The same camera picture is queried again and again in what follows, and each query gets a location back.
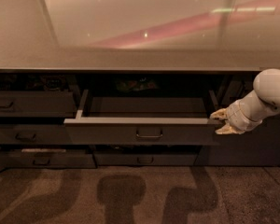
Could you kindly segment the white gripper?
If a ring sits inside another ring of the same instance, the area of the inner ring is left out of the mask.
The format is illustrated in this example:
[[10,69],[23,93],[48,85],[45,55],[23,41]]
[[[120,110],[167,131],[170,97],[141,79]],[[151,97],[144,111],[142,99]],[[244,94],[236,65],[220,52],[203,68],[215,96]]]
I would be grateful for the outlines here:
[[250,132],[263,121],[263,103],[257,99],[243,98],[233,102],[229,107],[220,108],[210,115],[210,119],[226,120],[216,134],[243,134]]

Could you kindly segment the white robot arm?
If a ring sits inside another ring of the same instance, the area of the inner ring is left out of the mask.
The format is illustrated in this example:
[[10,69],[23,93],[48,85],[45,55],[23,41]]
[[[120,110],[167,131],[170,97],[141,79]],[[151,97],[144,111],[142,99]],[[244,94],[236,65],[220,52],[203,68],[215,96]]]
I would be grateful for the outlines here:
[[242,134],[260,126],[268,117],[280,114],[280,70],[267,69],[253,81],[253,90],[227,108],[213,112],[210,119],[224,120],[216,134]]

